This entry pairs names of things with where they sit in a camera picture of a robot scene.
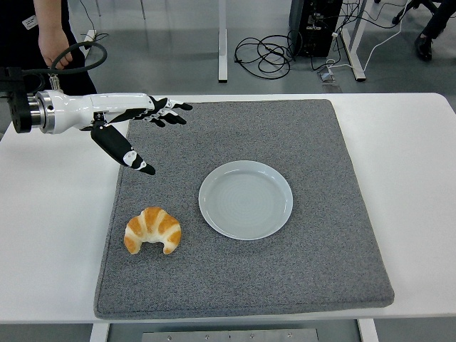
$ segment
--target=gray floor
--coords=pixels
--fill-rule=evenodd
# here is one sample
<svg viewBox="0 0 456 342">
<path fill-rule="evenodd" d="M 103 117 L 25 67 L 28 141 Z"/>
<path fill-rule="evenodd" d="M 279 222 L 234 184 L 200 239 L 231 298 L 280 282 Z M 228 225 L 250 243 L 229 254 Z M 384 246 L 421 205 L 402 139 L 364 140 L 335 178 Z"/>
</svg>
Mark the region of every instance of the gray floor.
<svg viewBox="0 0 456 342">
<path fill-rule="evenodd" d="M 288 32 L 291 0 L 227 0 L 228 82 L 219 83 L 217 60 L 218 12 L 215 0 L 144 0 L 146 20 L 140 0 L 99 0 L 99 17 L 94 1 L 84 1 L 98 33 L 108 33 L 101 43 L 108 50 L 107 61 L 90 72 L 99 93 L 142 92 L 150 95 L 180 94 L 258 94 L 258 93 L 424 93 L 444 95 L 456 109 L 456 20 L 432 45 L 433 60 L 418 60 L 413 41 L 430 18 L 427 9 L 409 12 L 401 33 L 378 47 L 366 69 L 367 80 L 356 82 L 347 66 L 334 68 L 338 87 L 328 88 L 312 71 L 308 58 L 297 58 L 289 75 L 265 81 L 249 75 L 234 63 L 236 45 L 244 38 L 263 38 Z M 397 4 L 405 0 L 395 0 Z M 73 31 L 91 29 L 81 3 L 70 0 Z M 375 18 L 381 4 L 374 4 Z M 389 26 L 399 8 L 385 6 L 377 24 Z M 364 66 L 372 48 L 398 31 L 368 24 L 358 55 Z M 91 51 L 88 63 L 100 53 Z M 338 59 L 331 51 L 329 58 Z M 314 65 L 325 63 L 315 58 Z M 341 62 L 347 63 L 341 51 Z M 0 103 L 0 138 L 9 124 L 9 112 Z M 456 341 L 456 318 L 414 318 L 376 320 L 380 342 Z M 314 322 L 321 341 L 359 341 L 354 321 Z M 291 322 L 288 328 L 297 327 Z M 114 325 L 109 341 L 140 341 L 143 331 L 156 326 Z M 90 324 L 78 325 L 1 325 L 0 341 L 89 341 Z"/>
</svg>

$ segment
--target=computer tower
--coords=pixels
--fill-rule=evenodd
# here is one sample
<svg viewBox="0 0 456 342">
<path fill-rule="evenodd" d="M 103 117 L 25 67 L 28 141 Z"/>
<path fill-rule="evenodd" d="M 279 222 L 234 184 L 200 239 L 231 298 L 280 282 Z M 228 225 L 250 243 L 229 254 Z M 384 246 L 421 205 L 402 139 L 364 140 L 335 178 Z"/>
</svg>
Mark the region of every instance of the computer tower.
<svg viewBox="0 0 456 342">
<path fill-rule="evenodd" d="M 343 0 L 292 0 L 289 25 L 292 51 L 298 56 L 327 57 Z"/>
</svg>

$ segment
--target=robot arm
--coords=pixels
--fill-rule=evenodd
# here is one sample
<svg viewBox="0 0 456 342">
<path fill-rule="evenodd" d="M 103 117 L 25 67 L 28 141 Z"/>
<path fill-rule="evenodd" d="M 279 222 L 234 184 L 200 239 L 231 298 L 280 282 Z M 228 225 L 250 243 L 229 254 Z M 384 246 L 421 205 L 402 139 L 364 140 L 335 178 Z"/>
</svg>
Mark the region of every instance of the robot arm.
<svg viewBox="0 0 456 342">
<path fill-rule="evenodd" d="M 144 120 L 159 127 L 165 126 L 163 121 L 184 125 L 186 121 L 174 109 L 192 109 L 186 103 L 168 98 L 157 100 L 142 93 L 68 96 L 59 90 L 45 90 L 35 96 L 27 96 L 18 71 L 14 68 L 0 69 L 0 95 L 8 99 L 11 118 L 18 133 L 30 132 L 31 128 L 40 128 L 43 133 L 50 134 L 63 133 L 72 127 L 89 130 L 92 139 L 114 160 L 149 175 L 155 174 L 154 168 L 111 124 Z"/>
</svg>

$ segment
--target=person's hand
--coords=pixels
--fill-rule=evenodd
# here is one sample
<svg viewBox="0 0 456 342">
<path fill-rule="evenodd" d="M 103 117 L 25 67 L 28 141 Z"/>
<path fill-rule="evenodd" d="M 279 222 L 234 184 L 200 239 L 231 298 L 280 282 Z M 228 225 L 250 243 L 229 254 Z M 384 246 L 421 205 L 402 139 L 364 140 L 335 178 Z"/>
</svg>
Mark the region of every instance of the person's hand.
<svg viewBox="0 0 456 342">
<path fill-rule="evenodd" d="M 40 28 L 38 45 L 41 55 L 43 56 L 46 65 L 49 67 L 58 55 L 69 47 L 68 39 L 66 38 L 65 32 L 63 32 L 62 28 Z M 73 57 L 71 53 L 67 53 L 57 63 L 56 68 L 60 70 L 64 69 L 72 60 Z"/>
</svg>

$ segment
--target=gray felt mat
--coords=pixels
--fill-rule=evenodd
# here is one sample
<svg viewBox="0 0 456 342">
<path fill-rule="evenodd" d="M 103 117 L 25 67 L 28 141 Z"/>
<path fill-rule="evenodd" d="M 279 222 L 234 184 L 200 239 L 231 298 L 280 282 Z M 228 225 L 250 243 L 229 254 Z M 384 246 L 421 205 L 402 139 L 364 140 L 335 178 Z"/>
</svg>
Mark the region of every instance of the gray felt mat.
<svg viewBox="0 0 456 342">
<path fill-rule="evenodd" d="M 99 318 L 294 314 L 387 306 L 394 292 L 336 114 L 327 100 L 195 103 L 187 125 L 132 121 L 128 139 L 157 170 L 122 167 L 95 293 Z M 198 192 L 216 167 L 254 160 L 279 171 L 293 212 L 270 237 L 214 231 Z M 170 255 L 123 245 L 131 217 L 159 206 L 182 226 Z"/>
</svg>

